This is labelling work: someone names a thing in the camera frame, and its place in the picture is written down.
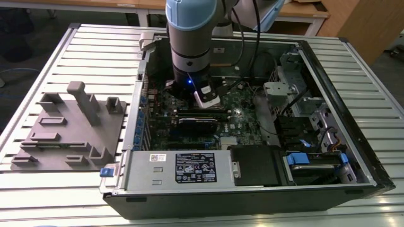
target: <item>wooden cabinet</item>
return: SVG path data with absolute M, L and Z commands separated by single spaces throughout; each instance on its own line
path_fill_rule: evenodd
M 345 37 L 372 64 L 404 29 L 404 0 L 321 0 L 331 17 L 317 36 Z

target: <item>white label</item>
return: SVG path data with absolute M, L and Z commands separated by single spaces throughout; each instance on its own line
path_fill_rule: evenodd
M 151 154 L 151 162 L 165 162 L 167 154 Z
M 117 4 L 117 6 L 135 7 L 135 4 Z
M 212 91 L 211 86 L 205 86 L 205 87 L 201 88 L 201 92 L 204 94 L 208 94 L 211 91 Z
M 223 47 L 213 48 L 213 53 L 224 53 L 225 49 Z
M 327 15 L 315 14 L 313 17 L 328 17 Z

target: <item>table leg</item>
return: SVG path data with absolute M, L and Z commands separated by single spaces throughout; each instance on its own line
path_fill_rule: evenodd
M 48 12 L 48 14 L 49 14 L 49 17 L 51 17 L 52 19 L 55 19 L 55 18 L 56 18 L 56 10 L 55 10 L 55 9 L 47 9 L 47 12 Z
M 324 18 L 316 18 L 315 21 L 309 24 L 309 28 L 305 32 L 305 35 L 307 36 L 316 36 L 317 35 L 317 32 L 321 28 L 321 25 L 324 23 Z
M 147 15 L 148 15 L 148 10 L 147 9 L 137 9 L 137 17 L 139 17 L 140 27 L 148 27 L 149 26 Z

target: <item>power supply label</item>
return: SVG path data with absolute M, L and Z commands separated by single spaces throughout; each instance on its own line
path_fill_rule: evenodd
M 176 182 L 217 182 L 215 153 L 176 154 Z

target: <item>metal slotted surface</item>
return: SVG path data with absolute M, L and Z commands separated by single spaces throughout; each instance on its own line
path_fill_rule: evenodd
M 99 173 L 11 173 L 12 156 L 19 152 L 41 111 L 35 102 L 43 92 L 65 93 L 72 80 L 87 83 L 85 91 L 99 100 L 108 96 L 131 103 L 137 74 L 139 36 L 164 29 L 81 25 L 69 29 L 39 77 L 37 89 L 27 96 L 8 126 L 0 158 L 0 226 L 400 226 L 404 221 L 404 121 L 403 109 L 348 44 L 336 38 L 264 35 L 267 38 L 305 39 L 329 75 L 356 122 L 376 151 L 397 188 L 367 200 L 351 201 L 324 212 L 237 217 L 128 221 L 104 203 Z M 117 147 L 120 158 L 121 142 Z

